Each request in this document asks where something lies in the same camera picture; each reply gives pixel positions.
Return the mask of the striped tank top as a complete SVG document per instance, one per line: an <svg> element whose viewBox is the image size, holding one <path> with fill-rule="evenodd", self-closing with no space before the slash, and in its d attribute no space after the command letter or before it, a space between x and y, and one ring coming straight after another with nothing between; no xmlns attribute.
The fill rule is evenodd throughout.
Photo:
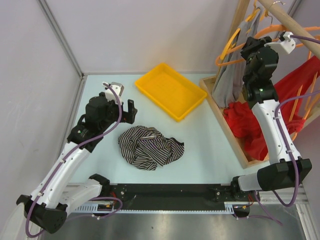
<svg viewBox="0 0 320 240"><path fill-rule="evenodd" d="M185 144L167 138L154 127L133 126L118 137L118 146L125 161L139 170L155 171L180 159Z"/></svg>

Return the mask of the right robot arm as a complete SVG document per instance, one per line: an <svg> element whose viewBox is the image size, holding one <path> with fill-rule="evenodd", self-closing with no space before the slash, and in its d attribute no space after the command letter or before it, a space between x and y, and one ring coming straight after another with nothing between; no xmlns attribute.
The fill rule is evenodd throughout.
<svg viewBox="0 0 320 240"><path fill-rule="evenodd" d="M248 37L241 49L245 60L243 74L244 99L258 121L267 145L269 165L256 173L232 179L230 194L242 201L251 191L293 188L288 206L293 205L299 185L312 169L310 159L303 159L291 140L281 113L281 104L271 81L279 62L279 54L290 54L296 47L293 33L286 31L277 41L269 36Z"/></svg>

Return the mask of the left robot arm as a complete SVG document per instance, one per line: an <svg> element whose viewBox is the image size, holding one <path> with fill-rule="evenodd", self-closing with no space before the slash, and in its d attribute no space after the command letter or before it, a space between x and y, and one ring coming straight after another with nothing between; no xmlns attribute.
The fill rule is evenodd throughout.
<svg viewBox="0 0 320 240"><path fill-rule="evenodd" d="M134 101L123 102L113 94L100 92L85 106L85 113L67 137L64 148L47 176L30 195L21 195L16 203L24 204L26 222L34 223L42 231L56 233L68 215L87 201L110 197L110 181L95 173L75 190L64 193L70 179L82 162L104 138L120 123L133 124L138 110Z"/></svg>

